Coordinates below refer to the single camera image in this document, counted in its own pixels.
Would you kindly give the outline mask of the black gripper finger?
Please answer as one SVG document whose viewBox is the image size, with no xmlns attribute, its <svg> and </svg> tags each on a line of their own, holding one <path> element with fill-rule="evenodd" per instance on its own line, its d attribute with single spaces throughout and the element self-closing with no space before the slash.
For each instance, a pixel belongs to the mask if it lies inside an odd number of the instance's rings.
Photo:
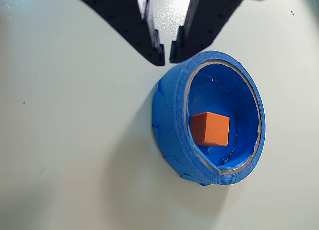
<svg viewBox="0 0 319 230">
<path fill-rule="evenodd" d="M 185 22 L 171 43 L 169 61 L 180 63 L 208 47 L 243 0 L 190 0 Z"/>
<path fill-rule="evenodd" d="M 164 45 L 155 28 L 151 0 L 81 0 L 136 51 L 156 66 L 165 65 Z"/>
</svg>

